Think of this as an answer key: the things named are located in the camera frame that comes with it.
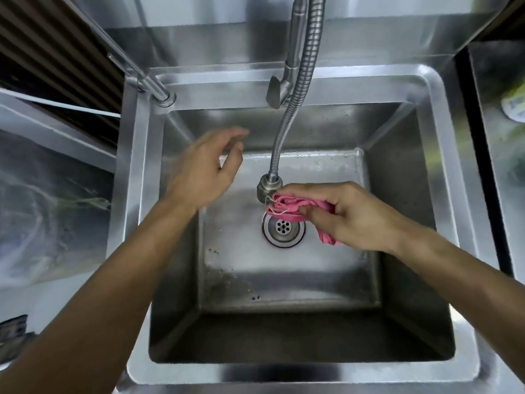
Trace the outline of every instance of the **faucet hose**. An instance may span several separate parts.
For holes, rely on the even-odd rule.
[[[281,120],[279,132],[275,137],[272,149],[272,160],[268,181],[277,182],[279,159],[281,157],[282,144],[285,142],[286,134],[292,126],[302,103],[305,100],[308,87],[312,81],[313,70],[316,67],[319,44],[323,33],[323,21],[325,17],[325,0],[310,0],[308,7],[308,22],[306,27],[305,45],[302,49],[301,64],[297,74],[296,85],[293,88],[292,97]]]

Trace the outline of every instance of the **white tube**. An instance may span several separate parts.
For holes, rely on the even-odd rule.
[[[31,101],[31,102],[35,102],[35,103],[42,103],[44,105],[57,106],[59,108],[64,108],[64,109],[78,110],[80,112],[101,114],[101,115],[109,116],[109,117],[112,117],[112,118],[120,118],[120,114],[119,113],[106,112],[106,111],[98,110],[98,109],[83,108],[82,106],[69,105],[69,103],[50,101],[49,99],[32,97],[30,95],[22,94],[22,93],[19,93],[19,92],[16,92],[16,91],[7,90],[7,89],[1,88],[1,87],[0,87],[0,93],[6,94],[6,95],[10,95],[11,97],[15,97],[15,98],[18,98],[18,99],[24,99],[26,101]]]

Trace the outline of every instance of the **sink drain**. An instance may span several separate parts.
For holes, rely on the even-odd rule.
[[[304,223],[290,223],[265,214],[262,223],[262,232],[272,245],[288,248],[297,245],[305,236]]]

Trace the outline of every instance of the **rag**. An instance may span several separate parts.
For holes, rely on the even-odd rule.
[[[290,223],[302,223],[308,220],[299,213],[299,207],[303,206],[317,206],[328,211],[330,214],[335,214],[336,212],[336,207],[331,203],[300,198],[299,196],[273,194],[272,200],[273,203],[266,208],[266,213]],[[325,231],[317,229],[317,232],[322,243],[328,243],[330,245],[341,244],[341,242],[337,241]]]

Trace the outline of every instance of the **person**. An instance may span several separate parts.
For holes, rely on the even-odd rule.
[[[247,134],[242,128],[211,131],[185,150],[165,196],[2,374],[1,393],[113,391],[182,231],[199,208],[232,184]],[[231,150],[221,168],[226,147]],[[524,285],[355,183],[289,184],[279,193],[333,203],[336,214],[318,207],[300,212],[345,245],[397,257],[463,314],[525,380]]]

